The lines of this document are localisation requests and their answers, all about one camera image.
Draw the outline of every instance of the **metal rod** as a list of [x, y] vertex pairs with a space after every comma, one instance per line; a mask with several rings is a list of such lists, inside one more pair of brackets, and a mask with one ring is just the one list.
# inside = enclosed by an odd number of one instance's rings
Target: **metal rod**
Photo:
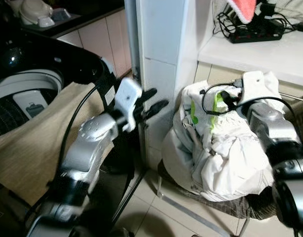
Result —
[[242, 236], [244, 235], [244, 232], [245, 232], [245, 230], [247, 229], [247, 226], [248, 226], [249, 222], [250, 222], [250, 217], [248, 217], [248, 218], [245, 220], [245, 223], [244, 223], [244, 225], [242, 226], [241, 231], [240, 231], [238, 237], [242, 237]]
[[157, 187], [157, 196], [159, 198], [162, 198], [163, 194], [161, 192], [161, 183], [162, 183], [162, 177], [158, 175], [158, 187]]
[[299, 97], [296, 97], [294, 95], [288, 95], [288, 94], [285, 94], [285, 93], [280, 93], [280, 95], [282, 95], [284, 97], [288, 97], [288, 98], [292, 98], [292, 99], [303, 101], [303, 98], [299, 98]]
[[166, 195], [162, 196], [162, 200], [164, 200], [166, 203], [172, 205], [173, 207], [177, 208], [178, 210], [182, 211], [183, 213], [190, 216], [194, 220], [197, 220], [198, 222], [202, 223], [203, 225], [207, 226], [208, 228], [212, 229], [213, 231], [219, 233], [220, 236], [230, 237], [230, 234], [226, 230], [218, 227], [217, 225], [213, 224], [212, 222], [206, 220], [205, 218], [203, 218], [203, 217], [199, 216], [198, 214], [194, 213], [193, 211], [191, 211], [191, 210], [187, 209], [186, 207], [180, 205], [179, 203], [170, 199]]

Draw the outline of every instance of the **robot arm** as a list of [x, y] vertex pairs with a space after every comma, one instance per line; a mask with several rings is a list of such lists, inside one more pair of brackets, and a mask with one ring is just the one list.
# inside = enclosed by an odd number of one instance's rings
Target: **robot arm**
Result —
[[303, 236], [303, 145], [294, 126], [266, 103], [249, 107], [247, 120], [273, 169], [279, 220]]
[[88, 205], [88, 196], [98, 182], [105, 149], [120, 133], [132, 131], [136, 121], [149, 119], [168, 104], [163, 100], [143, 112], [143, 103], [155, 93], [156, 90], [151, 89], [142, 95], [142, 89], [135, 81], [123, 79], [115, 96], [114, 110], [81, 125], [28, 237], [71, 236], [74, 224]]

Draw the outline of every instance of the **kitchen cabinet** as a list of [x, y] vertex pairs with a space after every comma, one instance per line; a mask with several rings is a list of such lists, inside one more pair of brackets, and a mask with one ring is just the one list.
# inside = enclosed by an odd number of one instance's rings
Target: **kitchen cabinet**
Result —
[[115, 69], [106, 19], [95, 21], [78, 31], [83, 48], [106, 58]]
[[125, 10], [106, 17], [117, 76], [131, 68], [131, 55], [127, 35]]
[[83, 47], [106, 58], [117, 77], [131, 69], [125, 10], [63, 35], [58, 40]]

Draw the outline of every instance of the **washing machine drum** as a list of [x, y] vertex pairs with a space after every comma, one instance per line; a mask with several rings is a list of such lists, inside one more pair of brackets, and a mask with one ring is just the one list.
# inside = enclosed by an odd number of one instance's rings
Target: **washing machine drum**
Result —
[[35, 69], [0, 79], [0, 136], [44, 110], [63, 88], [62, 77]]

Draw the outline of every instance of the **cable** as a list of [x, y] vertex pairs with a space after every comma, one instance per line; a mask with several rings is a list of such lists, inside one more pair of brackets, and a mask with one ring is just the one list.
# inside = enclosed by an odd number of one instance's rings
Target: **cable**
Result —
[[[57, 167], [56, 167], [56, 172], [55, 172], [55, 176], [54, 179], [56, 179], [56, 177], [58, 175], [60, 175], [60, 167], [61, 167], [61, 163], [64, 159], [64, 154], [65, 154], [65, 146], [66, 146], [66, 141], [70, 132], [70, 129], [72, 128], [72, 125], [74, 123], [74, 120], [79, 112], [79, 110], [81, 109], [81, 107], [83, 106], [83, 104], [86, 102], [86, 100], [91, 96], [91, 94], [96, 91], [99, 87], [101, 86], [100, 83], [96, 84], [86, 95], [85, 97], [82, 99], [82, 101], [79, 103], [79, 105], [77, 106], [77, 108], [75, 109], [73, 116], [66, 128], [63, 140], [62, 140], [62, 144], [61, 144], [61, 148], [60, 148], [60, 152], [59, 152], [59, 157], [58, 157], [58, 161], [57, 161]], [[49, 188], [46, 193], [39, 198], [39, 200], [29, 209], [29, 211], [27, 212], [27, 214], [25, 215], [24, 218], [24, 223], [27, 222], [27, 220], [29, 219], [29, 217], [35, 212], [35, 210], [38, 208], [38, 206], [40, 206], [42, 204], [42, 202], [49, 196], [50, 194], [50, 190], [51, 188]]]
[[287, 28], [287, 22], [283, 18], [272, 18], [271, 20], [277, 20], [282, 23], [284, 28]]
[[231, 19], [230, 16], [228, 16], [226, 13], [221, 12], [217, 15], [217, 20], [220, 26], [220, 30], [215, 32], [215, 22], [214, 22], [214, 29], [213, 29], [213, 34], [217, 34], [219, 32], [222, 32], [225, 38], [229, 38], [229, 35], [231, 33], [234, 33], [234, 31], [238, 30], [238, 29], [245, 29], [248, 32], [251, 32], [251, 30], [247, 27], [247, 25], [236, 25], [234, 23], [234, 21]]
[[213, 86], [209, 87], [206, 90], [205, 94], [202, 97], [202, 108], [205, 111], [205, 113], [207, 113], [209, 115], [214, 115], [214, 116], [224, 115], [224, 114], [227, 114], [230, 111], [237, 110], [238, 108], [240, 108], [240, 107], [242, 107], [244, 105], [251, 104], [252, 102], [257, 101], [257, 100], [276, 100], [276, 101], [279, 101], [279, 102], [283, 103], [291, 111], [293, 117], [295, 118], [294, 111], [293, 111], [292, 107], [289, 105], [289, 103], [287, 103], [286, 101], [284, 101], [284, 100], [282, 100], [280, 98], [273, 97], [273, 96], [259, 97], [259, 98], [247, 100], [247, 101], [245, 101], [244, 103], [242, 103], [240, 105], [236, 105], [236, 107], [233, 110], [229, 110], [229, 111], [225, 111], [225, 112], [208, 111], [204, 107], [204, 98], [205, 98], [205, 95], [207, 94], [207, 92], [210, 89], [212, 89], [213, 87], [219, 86], [219, 85], [233, 85], [233, 84], [232, 83], [220, 83], [220, 84], [217, 84], [217, 85], [213, 85]]
[[[224, 14], [225, 14], [226, 12], [228, 12], [229, 8], [230, 8], [230, 5], [229, 5], [228, 3], [226, 3], [224, 10], [223, 10], [222, 12], [220, 12], [220, 13], [217, 15], [217, 20], [218, 20], [218, 18], [219, 18], [219, 15], [220, 15], [221, 13], [224, 13]], [[215, 32], [215, 28], [216, 28], [215, 20], [213, 20], [213, 24], [214, 24], [214, 28], [213, 28], [213, 34], [214, 34], [214, 35], [217, 34], [218, 32], [221, 32], [221, 31], [222, 31], [222, 30], [219, 30], [219, 31]]]
[[295, 228], [293, 228], [294, 237], [299, 237], [299, 231]]
[[57, 167], [56, 167], [56, 173], [55, 173], [55, 177], [59, 175], [60, 172], [60, 166], [61, 163], [64, 159], [64, 154], [65, 154], [65, 146], [66, 146], [66, 141], [70, 132], [70, 129], [72, 128], [73, 122], [79, 112], [79, 110], [81, 109], [81, 107], [83, 106], [83, 104], [86, 102], [86, 100], [91, 96], [91, 94], [96, 91], [99, 87], [101, 86], [101, 84], [96, 84], [86, 95], [85, 97], [82, 99], [82, 101], [79, 103], [79, 105], [77, 106], [77, 108], [75, 109], [75, 112], [66, 128], [63, 140], [62, 140], [62, 144], [61, 144], [61, 149], [59, 152], [59, 158], [58, 158], [58, 162], [57, 162]]
[[202, 97], [202, 109], [208, 115], [216, 115], [216, 116], [221, 115], [220, 112], [206, 110], [205, 106], [204, 106], [204, 98], [205, 98], [205, 95], [209, 92], [209, 90], [212, 89], [212, 88], [214, 88], [214, 87], [221, 86], [221, 85], [231, 85], [232, 86], [233, 83], [219, 83], [219, 84], [210, 86], [209, 88], [207, 88], [206, 91], [204, 90], [203, 97]]
[[296, 30], [296, 28], [291, 24], [291, 22], [285, 17], [285, 15], [283, 15], [283, 14], [281, 14], [281, 13], [279, 13], [279, 12], [275, 12], [274, 13], [275, 15], [280, 15], [280, 16], [282, 16], [283, 18], [284, 18], [284, 20], [287, 22], [287, 23], [289, 23], [289, 25], [292, 27], [292, 30], [293, 31], [295, 31]]

